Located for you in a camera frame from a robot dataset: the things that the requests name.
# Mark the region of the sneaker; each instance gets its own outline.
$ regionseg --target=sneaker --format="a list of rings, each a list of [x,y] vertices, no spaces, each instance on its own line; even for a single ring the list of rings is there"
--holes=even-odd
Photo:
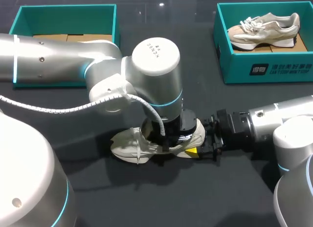
[[[249,17],[240,24],[228,29],[230,42],[237,49],[253,50],[259,44],[293,47],[300,18],[296,13],[289,17],[268,13],[262,17]]]
[[[144,126],[143,131],[146,131],[149,126]],[[175,147],[170,147],[169,152],[163,152],[162,146],[152,143],[144,137],[144,133],[140,128],[130,128],[116,134],[111,140],[112,153],[121,160],[132,163],[146,163],[153,155],[173,153],[176,156],[191,158],[185,156],[184,151],[197,146],[201,146],[205,139],[205,129],[200,120],[197,119],[197,128],[187,141],[178,144]]]

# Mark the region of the yellow tag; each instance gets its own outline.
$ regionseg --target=yellow tag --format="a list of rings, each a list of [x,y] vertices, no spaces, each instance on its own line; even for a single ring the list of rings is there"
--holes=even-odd
[[[199,158],[196,147],[185,150],[185,153],[192,158]]]
[[[193,154],[198,154],[196,147],[195,147],[195,148],[191,148],[191,149],[187,149],[187,150],[185,150],[185,152],[189,152],[189,153],[193,153]]]

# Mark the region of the shoelace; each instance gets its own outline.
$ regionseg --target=shoelace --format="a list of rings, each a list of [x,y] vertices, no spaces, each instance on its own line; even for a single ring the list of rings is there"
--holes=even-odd
[[[242,29],[244,30],[245,33],[248,33],[249,31],[253,32],[256,29],[260,29],[263,27],[262,23],[256,23],[254,21],[257,18],[258,17],[256,17],[256,18],[248,17],[246,20],[240,21]]]

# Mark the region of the cylindrical joint cap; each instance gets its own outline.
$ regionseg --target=cylindrical joint cap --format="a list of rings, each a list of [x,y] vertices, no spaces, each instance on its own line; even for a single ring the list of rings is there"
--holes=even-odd
[[[145,75],[159,76],[171,72],[179,63],[179,49],[165,38],[150,38],[133,50],[134,66]]]

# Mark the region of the white cable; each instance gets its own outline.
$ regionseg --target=white cable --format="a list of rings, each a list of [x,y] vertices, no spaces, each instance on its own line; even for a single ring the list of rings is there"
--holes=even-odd
[[[153,107],[148,102],[146,102],[144,99],[142,99],[141,97],[138,97],[138,96],[135,96],[135,95],[132,95],[132,94],[127,94],[127,96],[129,98],[135,100],[135,101],[140,102],[142,105],[147,107],[148,110],[151,111],[151,113],[155,116],[157,122],[160,125],[160,134],[162,136],[165,136],[165,129],[164,129],[163,121],[162,121],[160,115],[155,111],[155,109],[153,109]],[[102,103],[107,102],[107,101],[118,99],[118,98],[123,98],[123,96],[121,94],[115,94],[113,96],[107,96],[107,97],[104,97],[104,98],[102,98],[100,100],[90,102],[90,103],[85,104],[83,106],[78,106],[78,107],[69,108],[69,109],[57,110],[57,109],[47,109],[47,108],[41,108],[41,107],[26,105],[26,104],[23,104],[23,103],[20,103],[20,102],[17,102],[17,101],[13,101],[13,100],[11,100],[9,98],[6,98],[6,97],[0,95],[0,100],[4,101],[4,102],[6,102],[6,103],[8,103],[10,105],[18,106],[18,107],[21,107],[21,108],[24,108],[24,109],[27,109],[27,110],[38,111],[38,112],[43,112],[43,113],[51,113],[51,114],[55,114],[55,113],[56,114],[73,113],[73,112],[77,112],[77,111],[81,111],[81,110],[85,110],[85,109],[94,107],[96,105],[102,104]]]

